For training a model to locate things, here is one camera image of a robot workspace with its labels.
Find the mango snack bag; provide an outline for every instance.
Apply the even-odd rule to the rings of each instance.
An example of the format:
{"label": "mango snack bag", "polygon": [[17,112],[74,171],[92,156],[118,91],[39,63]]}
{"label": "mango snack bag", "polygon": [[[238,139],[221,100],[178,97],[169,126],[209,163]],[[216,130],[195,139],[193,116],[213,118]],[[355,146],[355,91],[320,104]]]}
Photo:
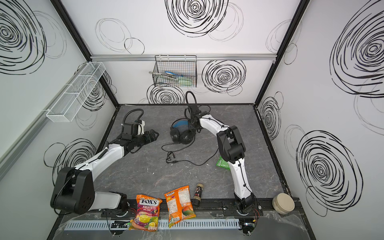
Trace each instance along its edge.
{"label": "mango snack bag", "polygon": [[157,231],[161,199],[145,195],[137,195],[137,214],[131,220],[129,229],[141,229],[145,231]]}
{"label": "mango snack bag", "polygon": [[189,186],[180,187],[164,194],[164,196],[166,197],[169,212],[169,227],[184,219],[196,217],[189,196]]}

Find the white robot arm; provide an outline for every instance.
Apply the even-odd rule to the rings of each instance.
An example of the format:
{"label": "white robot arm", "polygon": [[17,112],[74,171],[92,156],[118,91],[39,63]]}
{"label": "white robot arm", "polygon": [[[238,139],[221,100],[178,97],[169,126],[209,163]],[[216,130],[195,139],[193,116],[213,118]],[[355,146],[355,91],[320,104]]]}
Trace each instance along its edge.
{"label": "white robot arm", "polygon": [[[126,122],[133,112],[141,114],[134,122]],[[84,214],[94,209],[116,209],[127,212],[127,196],[118,192],[95,192],[93,181],[107,167],[128,153],[136,153],[142,146],[156,141],[159,134],[153,129],[144,132],[145,122],[140,120],[144,111],[134,109],[126,114],[122,123],[121,134],[103,151],[74,167],[62,168],[57,176],[51,198],[54,209]]]}
{"label": "white robot arm", "polygon": [[[235,205],[240,214],[252,210],[256,198],[248,184],[244,166],[245,146],[236,126],[228,126],[213,118],[207,112],[201,112],[196,104],[188,104],[191,129],[207,129],[217,136],[221,157],[228,162],[235,185]],[[135,122],[126,123],[129,114],[141,111]],[[144,132],[145,122],[140,120],[144,111],[134,109],[127,113],[122,123],[121,134],[103,151],[75,167],[62,168],[57,176],[51,198],[51,207],[83,214],[94,209],[117,209],[127,211],[127,196],[118,192],[95,192],[93,181],[112,163],[127,155],[136,153],[142,146],[157,139],[159,134],[153,129]]]}
{"label": "white robot arm", "polygon": [[[220,131],[227,131],[230,128],[228,125],[214,119],[210,114],[200,118],[200,125],[214,135],[217,135]],[[247,174],[244,167],[244,158],[239,158],[235,163],[228,162],[228,164],[231,169],[233,183],[235,184],[235,194],[240,199],[249,197],[252,190],[248,184]]]}
{"label": "white robot arm", "polygon": [[[195,103],[189,104],[187,95],[190,93]],[[213,118],[207,112],[201,112],[196,104],[195,95],[188,91],[185,99],[190,113],[189,129],[205,128],[217,136],[221,157],[228,162],[235,185],[235,205],[240,214],[247,214],[252,210],[256,198],[249,186],[244,165],[245,145],[236,126],[228,126]]]}

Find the gray marble table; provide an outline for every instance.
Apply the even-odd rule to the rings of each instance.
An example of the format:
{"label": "gray marble table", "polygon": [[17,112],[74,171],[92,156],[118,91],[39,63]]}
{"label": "gray marble table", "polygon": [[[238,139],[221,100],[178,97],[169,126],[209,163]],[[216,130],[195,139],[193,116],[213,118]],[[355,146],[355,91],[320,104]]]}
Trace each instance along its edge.
{"label": "gray marble table", "polygon": [[[186,106],[122,106],[113,124],[108,141],[121,131],[124,115],[142,108],[145,130],[154,129],[160,136],[157,141],[142,147],[135,154],[128,154],[109,166],[94,181],[96,191],[115,191],[127,194],[129,199],[137,194],[164,198],[164,193],[189,185],[191,196],[197,183],[204,184],[203,198],[233,198],[233,180],[229,170],[216,166],[219,153],[202,166],[188,162],[166,163],[166,152],[161,146],[170,143],[170,125],[184,116]],[[227,125],[236,125],[246,146],[245,169],[251,189],[256,197],[274,197],[283,192],[255,112],[251,105],[212,105],[211,114]],[[133,121],[139,113],[133,113],[127,121]],[[185,145],[169,146],[177,150]],[[217,139],[203,129],[196,135],[192,146],[175,153],[177,160],[187,159],[200,164],[217,150]]]}

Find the headphones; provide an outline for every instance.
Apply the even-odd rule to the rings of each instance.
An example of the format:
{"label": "headphones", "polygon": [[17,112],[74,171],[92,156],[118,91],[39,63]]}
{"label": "headphones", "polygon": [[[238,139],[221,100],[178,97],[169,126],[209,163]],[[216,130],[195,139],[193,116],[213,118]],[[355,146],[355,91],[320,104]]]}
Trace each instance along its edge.
{"label": "headphones", "polygon": [[196,135],[196,130],[188,128],[189,121],[178,119],[172,123],[170,137],[174,143],[189,144]]}

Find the red wire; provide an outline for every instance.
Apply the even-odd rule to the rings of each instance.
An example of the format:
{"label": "red wire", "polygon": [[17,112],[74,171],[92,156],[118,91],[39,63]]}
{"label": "red wire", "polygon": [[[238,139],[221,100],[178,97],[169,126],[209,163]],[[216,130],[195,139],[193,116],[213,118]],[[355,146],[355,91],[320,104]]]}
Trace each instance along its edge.
{"label": "red wire", "polygon": [[260,218],[259,211],[258,211],[257,209],[252,209],[252,211],[255,213],[255,223],[257,223],[257,219]]}
{"label": "red wire", "polygon": [[137,212],[134,209],[128,209],[128,211],[134,212],[137,215]]}

